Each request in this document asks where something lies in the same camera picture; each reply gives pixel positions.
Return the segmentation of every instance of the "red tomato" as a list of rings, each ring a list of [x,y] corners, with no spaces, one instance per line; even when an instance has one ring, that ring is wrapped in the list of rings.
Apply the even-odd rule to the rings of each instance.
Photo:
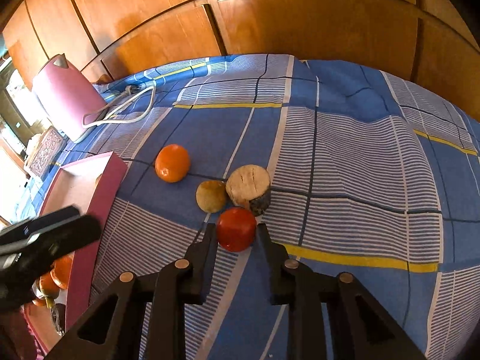
[[[220,214],[217,220],[217,239],[221,247],[238,252],[247,249],[255,239],[255,216],[241,207],[233,207]]]

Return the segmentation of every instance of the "bed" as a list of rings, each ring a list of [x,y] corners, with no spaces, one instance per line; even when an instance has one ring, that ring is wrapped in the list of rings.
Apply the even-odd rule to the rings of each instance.
[[[317,272],[356,275],[429,359],[457,355],[480,316],[475,120],[388,73],[291,55],[187,60],[95,87],[111,101],[127,85],[153,80],[147,117],[68,142],[17,207],[19,220],[36,215],[64,164],[110,151],[126,162],[90,302],[124,271],[145,275],[182,257],[218,217],[198,208],[200,182],[258,164],[273,180],[262,220],[274,241]],[[141,114],[149,96],[118,117]],[[153,168],[171,143],[185,147],[192,164],[176,184]],[[186,306],[188,359],[285,358],[288,313],[267,305],[249,256],[219,248],[206,304]]]

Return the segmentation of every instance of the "orange fruit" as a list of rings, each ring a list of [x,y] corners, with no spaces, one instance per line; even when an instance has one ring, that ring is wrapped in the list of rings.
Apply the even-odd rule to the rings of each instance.
[[[54,283],[50,272],[40,276],[38,288],[45,296],[57,298],[60,293],[60,288]]]
[[[179,145],[165,146],[155,159],[157,176],[167,183],[182,180],[190,169],[190,157],[185,148]]]
[[[68,289],[68,282],[70,279],[72,260],[69,256],[63,256],[54,262],[54,267],[50,271],[53,282],[62,290]]]
[[[46,307],[47,305],[47,302],[45,301],[45,299],[40,299],[40,298],[33,299],[32,303],[39,307]]]

